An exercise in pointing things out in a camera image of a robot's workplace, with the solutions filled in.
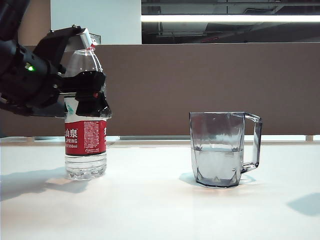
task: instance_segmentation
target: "ceiling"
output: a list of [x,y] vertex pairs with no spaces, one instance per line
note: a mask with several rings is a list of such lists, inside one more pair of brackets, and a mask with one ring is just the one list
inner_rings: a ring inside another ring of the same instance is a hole
[[[320,15],[320,0],[142,0],[142,15]],[[320,42],[320,23],[143,22],[143,44]]]

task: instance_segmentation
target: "water in mug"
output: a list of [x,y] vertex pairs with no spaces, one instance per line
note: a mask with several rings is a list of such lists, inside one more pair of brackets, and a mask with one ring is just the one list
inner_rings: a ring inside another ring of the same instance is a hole
[[244,151],[212,147],[191,148],[192,169],[197,182],[224,187],[239,184]]

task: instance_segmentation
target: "red bottle label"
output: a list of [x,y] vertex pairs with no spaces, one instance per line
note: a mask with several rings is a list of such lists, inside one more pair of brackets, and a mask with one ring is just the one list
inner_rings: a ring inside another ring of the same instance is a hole
[[65,154],[96,155],[106,151],[106,121],[76,121],[65,123],[64,127]]

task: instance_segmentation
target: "green led light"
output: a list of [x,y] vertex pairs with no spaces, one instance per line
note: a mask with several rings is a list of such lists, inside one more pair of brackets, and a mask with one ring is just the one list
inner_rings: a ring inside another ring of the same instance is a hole
[[35,67],[34,66],[30,66],[30,67],[28,67],[28,71],[30,71],[30,72],[34,72],[36,69],[35,69]]
[[24,67],[30,72],[34,72],[36,70],[36,68],[32,66],[29,62],[27,62]]

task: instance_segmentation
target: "white wall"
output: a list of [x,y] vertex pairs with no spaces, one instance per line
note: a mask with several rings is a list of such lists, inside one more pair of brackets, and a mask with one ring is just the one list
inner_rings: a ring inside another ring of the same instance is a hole
[[71,25],[101,35],[102,44],[141,44],[141,0],[51,0],[51,28]]

